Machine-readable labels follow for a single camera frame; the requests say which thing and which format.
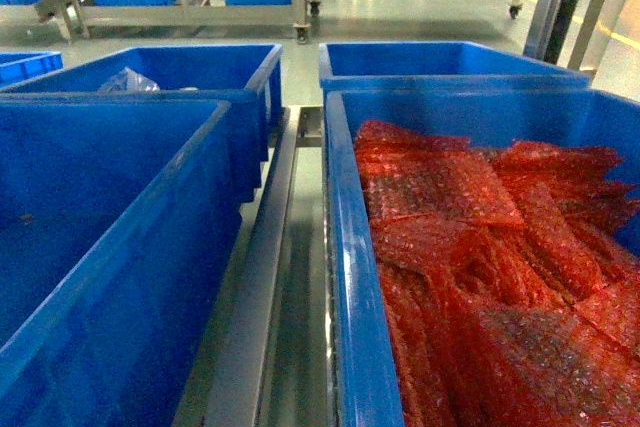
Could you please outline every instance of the cart wheel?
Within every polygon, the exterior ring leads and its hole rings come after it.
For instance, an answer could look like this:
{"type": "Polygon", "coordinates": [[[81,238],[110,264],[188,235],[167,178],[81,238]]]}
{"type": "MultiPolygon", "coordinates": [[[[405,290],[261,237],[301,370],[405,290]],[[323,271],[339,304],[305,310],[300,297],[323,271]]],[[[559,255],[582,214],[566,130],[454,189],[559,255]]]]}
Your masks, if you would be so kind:
{"type": "Polygon", "coordinates": [[[521,5],[512,5],[511,7],[509,7],[509,15],[513,20],[516,20],[521,10],[522,10],[521,5]]]}
{"type": "Polygon", "coordinates": [[[314,19],[320,16],[320,2],[310,2],[311,17],[314,19]]]}
{"type": "Polygon", "coordinates": [[[304,45],[309,42],[309,30],[305,27],[298,27],[298,44],[304,45]]]}

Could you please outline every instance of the floor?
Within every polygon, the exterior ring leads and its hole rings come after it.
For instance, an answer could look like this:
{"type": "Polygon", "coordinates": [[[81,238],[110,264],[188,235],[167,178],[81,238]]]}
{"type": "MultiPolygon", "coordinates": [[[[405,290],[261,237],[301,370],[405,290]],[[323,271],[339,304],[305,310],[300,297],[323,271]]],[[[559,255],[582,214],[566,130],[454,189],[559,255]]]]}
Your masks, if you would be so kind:
{"type": "MultiPolygon", "coordinates": [[[[288,29],[95,29],[93,40],[67,44],[53,25],[7,28],[0,21],[0,50],[60,50],[65,65],[135,45],[205,44],[214,42],[279,42],[284,45],[283,81],[286,105],[320,105],[317,42],[353,40],[473,40],[521,53],[534,4],[525,0],[520,17],[508,15],[510,0],[323,0],[321,17],[312,28],[312,42],[299,46],[288,29]]],[[[577,16],[583,15],[585,2],[577,16]]],[[[596,88],[640,101],[640,0],[629,0],[616,31],[629,40],[612,40],[596,88]]],[[[561,65],[568,60],[579,28],[574,23],[561,65]]],[[[323,215],[319,149],[300,149],[292,205],[287,283],[276,352],[268,425],[324,425],[323,215]]],[[[257,204],[246,206],[236,262],[203,340],[192,378],[174,422],[175,427],[200,425],[207,400],[219,339],[233,307],[233,290],[242,269],[242,246],[250,235],[257,204]]]]}

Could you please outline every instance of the clear plastic bag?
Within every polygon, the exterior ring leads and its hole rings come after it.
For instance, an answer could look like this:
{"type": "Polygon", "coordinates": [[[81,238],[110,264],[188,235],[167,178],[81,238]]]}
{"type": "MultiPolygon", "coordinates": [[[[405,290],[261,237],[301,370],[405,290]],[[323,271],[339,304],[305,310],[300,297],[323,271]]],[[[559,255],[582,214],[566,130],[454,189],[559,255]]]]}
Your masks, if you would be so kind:
{"type": "Polygon", "coordinates": [[[157,92],[160,86],[144,75],[125,67],[107,80],[98,92],[157,92]]]}

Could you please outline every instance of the red bubble wrap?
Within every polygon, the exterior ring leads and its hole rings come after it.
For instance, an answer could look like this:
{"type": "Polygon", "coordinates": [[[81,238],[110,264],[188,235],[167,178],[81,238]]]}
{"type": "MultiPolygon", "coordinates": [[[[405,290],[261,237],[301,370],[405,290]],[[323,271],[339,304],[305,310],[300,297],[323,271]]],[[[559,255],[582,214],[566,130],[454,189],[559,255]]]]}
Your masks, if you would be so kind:
{"type": "Polygon", "coordinates": [[[482,246],[476,229],[437,214],[373,224],[371,235],[379,261],[402,265],[427,277],[443,270],[452,279],[452,268],[467,264],[482,246]]]}
{"type": "Polygon", "coordinates": [[[428,352],[433,359],[431,367],[434,372],[440,373],[447,391],[450,412],[457,424],[470,427],[487,425],[478,403],[477,385],[470,376],[463,374],[457,365],[455,344],[448,320],[447,290],[437,298],[435,292],[427,287],[425,280],[418,274],[406,270],[405,267],[396,267],[384,262],[379,262],[378,265],[381,278],[405,292],[410,291],[421,308],[428,352]]]}
{"type": "Polygon", "coordinates": [[[505,149],[495,149],[493,147],[471,147],[469,150],[480,154],[490,164],[505,151],[505,149]]]}
{"type": "Polygon", "coordinates": [[[412,147],[427,150],[465,150],[468,137],[425,136],[380,120],[367,120],[362,124],[355,140],[355,149],[380,147],[412,147]]]}
{"type": "Polygon", "coordinates": [[[554,292],[557,292],[563,301],[568,305],[575,304],[578,300],[575,295],[569,292],[566,287],[554,275],[554,269],[549,267],[548,262],[536,253],[536,248],[520,232],[512,233],[509,237],[503,233],[502,238],[515,249],[531,266],[540,279],[554,292]]]}
{"type": "Polygon", "coordinates": [[[425,427],[455,427],[438,360],[422,317],[424,279],[391,266],[380,267],[380,283],[400,380],[405,420],[425,427]]]}
{"type": "Polygon", "coordinates": [[[436,211],[477,225],[523,226],[509,193],[477,154],[363,163],[360,175],[371,220],[436,211]]]}
{"type": "Polygon", "coordinates": [[[512,195],[544,183],[558,202],[593,201],[622,197],[636,188],[634,185],[609,180],[562,179],[556,173],[500,173],[500,181],[512,195]]]}
{"type": "MultiPolygon", "coordinates": [[[[508,239],[500,233],[485,234],[486,248],[483,252],[483,283],[494,293],[493,299],[506,305],[540,307],[562,310],[566,304],[560,294],[552,290],[531,267],[525,257],[518,252],[508,239]]],[[[477,268],[477,262],[471,268],[477,268]]]]}
{"type": "Polygon", "coordinates": [[[623,161],[614,149],[563,149],[544,142],[517,141],[492,162],[499,171],[556,172],[563,177],[600,179],[623,161]]]}
{"type": "Polygon", "coordinates": [[[632,275],[575,305],[598,330],[640,357],[640,277],[632,275]]]}
{"type": "Polygon", "coordinates": [[[598,261],[575,237],[544,184],[521,193],[517,202],[527,239],[570,293],[582,300],[606,286],[598,261]]]}
{"type": "Polygon", "coordinates": [[[638,272],[640,261],[612,237],[581,220],[569,220],[576,238],[591,249],[609,282],[619,282],[638,272]]]}
{"type": "Polygon", "coordinates": [[[640,199],[599,199],[587,202],[560,202],[560,211],[568,220],[583,220],[604,233],[613,235],[638,212],[640,199]]]}
{"type": "Polygon", "coordinates": [[[452,297],[488,425],[640,425],[640,364],[572,314],[452,297]]]}

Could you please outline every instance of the black pole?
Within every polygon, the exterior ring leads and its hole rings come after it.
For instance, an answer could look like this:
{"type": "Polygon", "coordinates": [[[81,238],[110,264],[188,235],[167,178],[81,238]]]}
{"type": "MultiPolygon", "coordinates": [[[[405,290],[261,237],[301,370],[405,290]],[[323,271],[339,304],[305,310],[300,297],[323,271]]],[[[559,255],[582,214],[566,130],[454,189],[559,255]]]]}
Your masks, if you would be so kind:
{"type": "Polygon", "coordinates": [[[561,0],[558,16],[551,30],[549,44],[544,54],[545,62],[557,64],[562,52],[562,46],[567,38],[567,32],[571,26],[573,14],[578,5],[578,0],[561,0]]]}

